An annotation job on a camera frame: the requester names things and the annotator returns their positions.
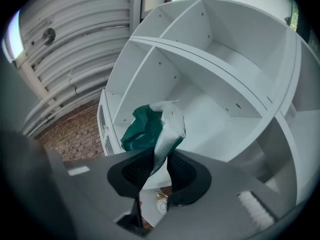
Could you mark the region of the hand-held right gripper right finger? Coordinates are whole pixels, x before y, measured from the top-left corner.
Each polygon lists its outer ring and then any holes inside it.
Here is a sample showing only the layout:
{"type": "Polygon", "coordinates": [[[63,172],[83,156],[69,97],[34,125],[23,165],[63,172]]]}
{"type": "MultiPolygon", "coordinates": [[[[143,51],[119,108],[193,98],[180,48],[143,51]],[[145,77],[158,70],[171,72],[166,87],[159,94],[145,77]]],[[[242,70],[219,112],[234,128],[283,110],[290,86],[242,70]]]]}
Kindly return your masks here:
{"type": "Polygon", "coordinates": [[[154,240],[275,240],[303,209],[227,162],[176,150],[167,169],[172,193],[154,240]]]}

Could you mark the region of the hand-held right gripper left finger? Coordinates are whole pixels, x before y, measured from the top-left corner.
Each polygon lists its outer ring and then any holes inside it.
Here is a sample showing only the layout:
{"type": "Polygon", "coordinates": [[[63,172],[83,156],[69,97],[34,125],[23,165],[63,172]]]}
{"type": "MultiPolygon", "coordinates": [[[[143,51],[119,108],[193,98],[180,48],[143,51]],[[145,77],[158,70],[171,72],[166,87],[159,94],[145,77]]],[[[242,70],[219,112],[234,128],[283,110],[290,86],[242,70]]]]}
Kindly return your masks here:
{"type": "Polygon", "coordinates": [[[155,240],[144,228],[140,191],[153,167],[153,150],[64,162],[57,152],[37,155],[50,194],[51,231],[60,240],[155,240]]]}

